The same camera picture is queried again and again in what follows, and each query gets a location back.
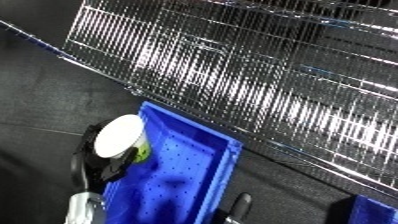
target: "blue plastic bin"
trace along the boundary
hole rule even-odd
[[[107,224],[209,223],[242,144],[148,102],[139,114],[152,154],[107,186]]]

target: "black surface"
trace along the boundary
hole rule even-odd
[[[77,0],[0,0],[0,17],[61,46],[78,6]],[[141,100],[0,31],[1,223],[63,223],[79,134],[89,124],[136,112]],[[351,196],[250,152],[243,153],[220,208],[228,211],[241,192],[254,197],[252,224],[325,223],[329,209]]]

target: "metal wire rack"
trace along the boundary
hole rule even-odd
[[[398,198],[398,2],[85,0],[71,60]]]

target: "wire shelf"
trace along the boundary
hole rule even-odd
[[[259,152],[397,197],[397,16],[389,0],[86,0],[64,49]]]

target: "white container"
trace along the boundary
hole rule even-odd
[[[102,158],[118,159],[132,147],[138,148],[133,162],[147,159],[151,153],[142,119],[133,114],[121,116],[106,125],[98,134],[94,149]]]

